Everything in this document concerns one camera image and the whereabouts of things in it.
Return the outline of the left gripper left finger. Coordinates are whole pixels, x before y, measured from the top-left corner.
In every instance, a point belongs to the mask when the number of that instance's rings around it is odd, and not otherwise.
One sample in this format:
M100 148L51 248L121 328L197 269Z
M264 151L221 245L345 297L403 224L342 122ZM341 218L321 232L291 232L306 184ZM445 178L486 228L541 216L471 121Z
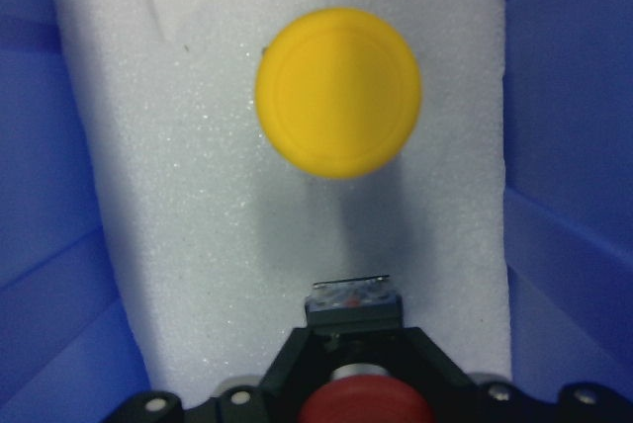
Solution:
M302 405L316 388L317 339L296 328L257 384L234 384L203 403L185 408L169 391L137 393L112 413L113 422L296 422Z

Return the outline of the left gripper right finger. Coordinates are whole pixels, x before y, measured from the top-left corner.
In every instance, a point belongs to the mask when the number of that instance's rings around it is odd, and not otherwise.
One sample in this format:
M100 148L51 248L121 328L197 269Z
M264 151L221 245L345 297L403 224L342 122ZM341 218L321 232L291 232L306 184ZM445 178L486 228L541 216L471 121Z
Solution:
M512 383L476 383L421 329L399 329L407 348L406 382L421 391L439 422L630 422L632 401L593 382L563 386L546 402Z

